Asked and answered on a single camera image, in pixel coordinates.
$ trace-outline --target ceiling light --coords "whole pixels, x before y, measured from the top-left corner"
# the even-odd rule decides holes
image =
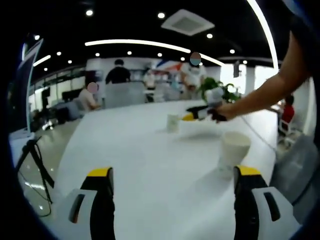
[[[47,61],[47,60],[50,59],[50,58],[51,58],[51,55],[47,55],[47,56],[39,59],[38,61],[36,61],[36,62],[33,64],[33,66],[35,67],[35,66],[43,63],[44,61]]]
[[[159,13],[158,13],[158,18],[160,18],[160,19],[164,19],[165,16],[166,16],[166,15],[165,15],[163,12],[159,12]]]
[[[190,49],[180,47],[180,46],[175,46],[171,44],[166,44],[162,42],[157,42],[157,41],[146,41],[146,40],[134,40],[134,39],[109,39],[109,40],[98,40],[98,41],[88,41],[84,45],[86,46],[93,46],[93,45],[100,45],[100,44],[142,44],[142,45],[150,45],[150,46],[156,46],[156,47],[161,47],[161,48],[166,48],[166,49],[172,49],[180,52],[184,52],[187,54],[191,53]],[[212,62],[214,64],[217,64],[219,66],[224,66],[225,64],[217,59],[214,59],[212,57],[209,57],[207,55],[201,54],[201,58]]]
[[[246,0],[246,1],[248,2],[250,7],[252,8],[252,10],[254,11],[256,17],[258,18],[258,20],[261,24],[261,27],[263,29],[263,32],[265,34],[266,40],[267,40],[269,48],[270,48],[271,58],[272,58],[272,62],[273,62],[273,68],[276,71],[278,71],[279,67],[278,67],[277,51],[276,51],[275,42],[272,37],[267,20],[264,16],[263,12],[261,11],[261,8],[259,7],[256,0]]]
[[[88,17],[92,16],[93,14],[94,14],[94,11],[92,11],[91,9],[85,12],[85,15],[87,15]]]

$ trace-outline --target potted plant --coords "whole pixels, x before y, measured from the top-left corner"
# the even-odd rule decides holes
[[[232,83],[228,83],[227,85],[224,85],[221,81],[217,81],[213,77],[207,77],[204,80],[204,83],[201,84],[201,86],[198,88],[198,91],[201,92],[202,99],[207,103],[205,92],[207,90],[215,89],[218,87],[223,89],[224,94],[223,94],[222,98],[227,103],[233,103],[234,101],[241,98],[240,96],[238,96],[228,90],[229,87],[233,87],[233,88],[235,87]]]

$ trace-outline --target white table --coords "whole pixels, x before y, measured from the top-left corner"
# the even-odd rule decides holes
[[[86,114],[71,137],[55,182],[55,200],[80,188],[88,172],[114,169],[114,231],[117,240],[234,239],[233,181],[217,177],[220,136],[239,131],[252,145],[242,164],[270,182],[275,152],[241,118],[180,122],[167,133],[168,114],[182,114],[201,101],[151,103]],[[271,146],[277,115],[245,116]]]

